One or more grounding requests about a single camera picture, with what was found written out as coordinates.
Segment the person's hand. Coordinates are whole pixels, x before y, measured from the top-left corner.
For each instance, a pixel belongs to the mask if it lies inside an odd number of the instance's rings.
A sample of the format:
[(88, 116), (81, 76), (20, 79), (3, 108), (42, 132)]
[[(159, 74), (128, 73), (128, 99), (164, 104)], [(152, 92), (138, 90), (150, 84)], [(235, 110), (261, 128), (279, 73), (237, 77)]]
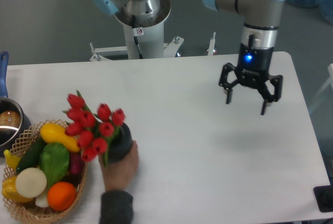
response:
[(138, 169), (139, 154), (137, 142), (133, 141), (129, 153), (117, 163), (104, 167), (101, 155), (98, 156), (98, 160), (103, 175), (105, 191), (124, 191), (130, 185)]

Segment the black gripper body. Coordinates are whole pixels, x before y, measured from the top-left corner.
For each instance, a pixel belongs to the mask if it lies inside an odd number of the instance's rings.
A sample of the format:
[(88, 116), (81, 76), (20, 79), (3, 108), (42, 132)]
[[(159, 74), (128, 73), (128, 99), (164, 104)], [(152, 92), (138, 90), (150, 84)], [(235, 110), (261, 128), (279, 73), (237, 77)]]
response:
[(257, 49), (241, 43), (237, 65), (223, 65), (219, 85), (225, 90), (240, 84), (256, 89), (263, 100), (277, 102), (282, 94), (283, 76), (269, 74), (272, 54), (273, 48)]

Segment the dark grey sleeved forearm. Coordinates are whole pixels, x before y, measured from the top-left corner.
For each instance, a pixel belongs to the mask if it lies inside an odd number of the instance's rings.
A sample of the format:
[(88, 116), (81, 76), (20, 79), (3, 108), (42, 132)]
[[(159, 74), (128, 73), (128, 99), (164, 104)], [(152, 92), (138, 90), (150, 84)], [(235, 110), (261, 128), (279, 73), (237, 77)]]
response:
[(123, 190), (111, 190), (101, 195), (99, 223), (132, 223), (133, 196)]

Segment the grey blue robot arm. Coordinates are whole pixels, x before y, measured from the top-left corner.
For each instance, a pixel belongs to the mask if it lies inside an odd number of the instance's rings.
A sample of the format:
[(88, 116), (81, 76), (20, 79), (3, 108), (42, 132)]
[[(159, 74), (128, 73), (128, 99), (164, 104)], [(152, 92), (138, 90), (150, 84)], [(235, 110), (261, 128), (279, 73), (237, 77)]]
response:
[[(171, 11), (170, 0), (92, 0), (100, 11), (115, 16), (123, 25), (130, 59), (173, 57), (164, 44), (164, 22)], [(255, 89), (263, 105), (281, 98), (283, 77), (270, 75), (281, 13), (285, 0), (202, 0), (215, 11), (230, 11), (244, 16), (238, 62), (222, 67), (219, 85), (231, 102), (233, 88), (242, 85)]]

